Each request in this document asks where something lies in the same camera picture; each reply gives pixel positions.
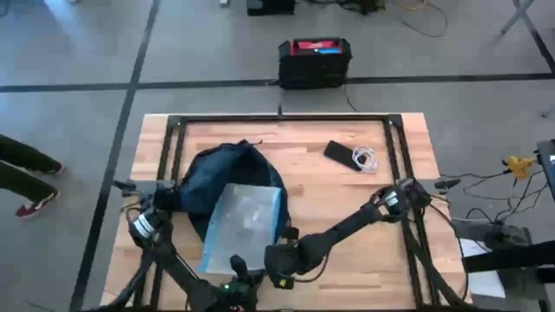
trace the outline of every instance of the wooden table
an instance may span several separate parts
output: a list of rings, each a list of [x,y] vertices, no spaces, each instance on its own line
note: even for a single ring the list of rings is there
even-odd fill
[[[438,168],[424,115],[403,114],[402,118],[416,178],[437,179]],[[131,179],[156,179],[166,124],[167,115],[145,117]],[[289,194],[293,224],[300,229],[301,235],[328,229],[358,210],[379,187],[393,182],[382,123],[367,120],[188,123],[180,178],[196,153],[220,143],[235,143],[242,139],[263,141],[256,148],[282,175]],[[379,162],[376,173],[353,172],[326,159],[322,153],[329,140],[350,147],[373,148]],[[175,149],[174,141],[170,155]],[[399,144],[395,144],[395,150],[399,151]],[[397,158],[401,166],[400,153]],[[167,177],[170,167],[166,169]],[[434,203],[448,215],[447,207],[442,202],[435,200]],[[436,268],[455,292],[461,294],[465,277],[452,229],[433,210],[426,213],[424,222]],[[173,242],[180,255],[196,269],[202,243],[185,214],[175,213],[173,223]],[[121,218],[102,303],[110,302],[121,291],[136,271],[140,254],[141,250],[127,233],[125,218]],[[303,277],[309,278],[318,271],[313,270]],[[425,301],[429,301],[421,267],[419,274]],[[229,276],[201,277],[215,284],[229,280]],[[145,302],[150,296],[148,287],[152,285],[152,274],[147,281]],[[294,290],[278,290],[273,289],[266,278],[258,295],[259,309],[412,309],[415,299],[401,226],[368,226],[333,249],[326,271],[316,282],[297,283]],[[159,309],[182,310],[185,302],[186,294],[165,274]]]

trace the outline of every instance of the gray floor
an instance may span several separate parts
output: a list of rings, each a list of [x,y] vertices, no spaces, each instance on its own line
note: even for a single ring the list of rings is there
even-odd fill
[[[141,81],[267,79],[276,77],[277,46],[303,36],[344,36],[353,47],[349,76],[490,75],[548,73],[528,29],[518,22],[497,36],[515,11],[506,0],[434,1],[449,17],[447,34],[430,39],[400,25],[395,8],[367,17],[336,6],[300,3],[295,16],[248,18],[232,1],[163,0]],[[0,85],[129,82],[147,23],[150,1],[14,0],[0,18]],[[536,0],[530,18],[555,53],[553,4]],[[406,16],[438,29],[438,16]],[[539,111],[555,104],[555,81],[491,81],[348,85],[354,105],[370,112],[424,112],[442,172],[498,172],[508,154],[530,155],[552,138],[555,124]],[[135,95],[115,177],[131,170],[142,116],[148,113],[348,112],[345,90],[288,91],[277,87],[141,90]],[[0,93],[0,133],[62,161],[68,171],[43,179],[62,197],[29,221],[14,210],[23,198],[0,190],[0,307],[5,311],[66,311],[108,161],[125,90]],[[509,181],[485,189],[503,195]],[[493,215],[503,207],[451,196],[451,214],[463,218],[479,205]],[[121,199],[112,194],[102,227],[86,307],[100,298]],[[554,239],[553,201],[515,216],[534,242]],[[555,289],[548,289],[555,302]],[[481,307],[538,310],[534,302],[475,297]]]

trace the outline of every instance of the transparent plastic sheet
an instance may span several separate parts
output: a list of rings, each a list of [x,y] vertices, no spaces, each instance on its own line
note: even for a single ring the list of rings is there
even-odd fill
[[[234,274],[229,258],[242,257],[248,270],[264,268],[264,248],[278,223],[278,187],[227,184],[210,218],[199,271]]]

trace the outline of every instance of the black phone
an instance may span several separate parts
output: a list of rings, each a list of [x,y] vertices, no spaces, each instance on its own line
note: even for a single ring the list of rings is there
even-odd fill
[[[353,150],[333,140],[331,140],[326,146],[326,149],[323,151],[323,156],[335,160],[336,162],[347,166],[356,172],[362,171],[361,167],[359,167],[353,160]],[[359,156],[358,161],[361,164],[364,164],[364,162],[366,162],[366,156]]]

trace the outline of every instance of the person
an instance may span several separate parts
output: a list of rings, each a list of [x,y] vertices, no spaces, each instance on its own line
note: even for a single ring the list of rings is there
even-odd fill
[[[45,205],[60,196],[60,191],[54,186],[14,166],[28,172],[50,174],[63,172],[64,167],[35,148],[0,134],[0,189],[14,192],[31,202],[16,210],[19,218],[35,216]]]

